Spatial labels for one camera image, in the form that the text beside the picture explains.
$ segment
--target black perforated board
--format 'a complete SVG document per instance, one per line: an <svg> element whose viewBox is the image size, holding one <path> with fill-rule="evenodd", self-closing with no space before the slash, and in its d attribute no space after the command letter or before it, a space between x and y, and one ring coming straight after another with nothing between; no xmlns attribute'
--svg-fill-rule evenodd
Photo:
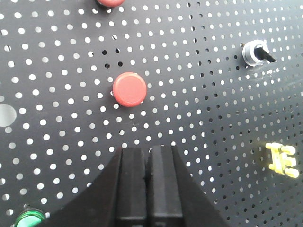
<svg viewBox="0 0 303 227"><path fill-rule="evenodd" d="M300 226L302 9L299 0L126 0L112 11L94 0L0 0L0 101L17 112L0 128L0 225L24 204L58 210L119 146L172 143L230 226ZM254 39L277 63L245 67L241 43ZM135 108L110 94L125 71L148 84ZM273 141L296 146L298 179L268 169Z"/></svg>

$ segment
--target selector switch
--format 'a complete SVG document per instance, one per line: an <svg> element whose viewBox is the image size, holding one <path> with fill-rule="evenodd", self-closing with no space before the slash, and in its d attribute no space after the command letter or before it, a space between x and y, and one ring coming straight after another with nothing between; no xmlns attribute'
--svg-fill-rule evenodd
<svg viewBox="0 0 303 227"><path fill-rule="evenodd" d="M267 61L276 62L276 59L269 53L266 43L256 39L244 45L242 55L245 62L250 66L263 65Z"/></svg>

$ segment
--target green indicator light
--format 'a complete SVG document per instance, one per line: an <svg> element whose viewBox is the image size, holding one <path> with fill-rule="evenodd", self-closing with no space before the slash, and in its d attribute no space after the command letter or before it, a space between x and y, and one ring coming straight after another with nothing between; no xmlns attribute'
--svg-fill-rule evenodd
<svg viewBox="0 0 303 227"><path fill-rule="evenodd" d="M16 219L15 227L33 227L45 219L44 214L36 209L22 212Z"/></svg>

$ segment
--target red button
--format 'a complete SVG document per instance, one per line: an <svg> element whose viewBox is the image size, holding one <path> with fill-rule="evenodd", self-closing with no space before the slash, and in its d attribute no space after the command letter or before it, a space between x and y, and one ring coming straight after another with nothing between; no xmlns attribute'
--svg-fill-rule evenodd
<svg viewBox="0 0 303 227"><path fill-rule="evenodd" d="M107 7L120 6L125 0L98 0L102 5Z"/></svg>
<svg viewBox="0 0 303 227"><path fill-rule="evenodd" d="M136 73L122 73L114 81L114 97L123 106L134 107L139 105L145 99L146 93L146 83Z"/></svg>

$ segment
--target yellow connector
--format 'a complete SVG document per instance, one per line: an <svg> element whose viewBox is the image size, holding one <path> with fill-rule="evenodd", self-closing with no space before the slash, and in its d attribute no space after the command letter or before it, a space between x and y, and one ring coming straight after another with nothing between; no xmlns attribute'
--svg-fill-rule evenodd
<svg viewBox="0 0 303 227"><path fill-rule="evenodd" d="M265 144L265 147L271 150L271 157L273 159L273 164L269 165L269 169L278 174L287 175L293 178L297 178L299 176L298 170L289 168L297 165L296 159L288 156L295 154L294 147L284 146L280 143L267 143Z"/></svg>

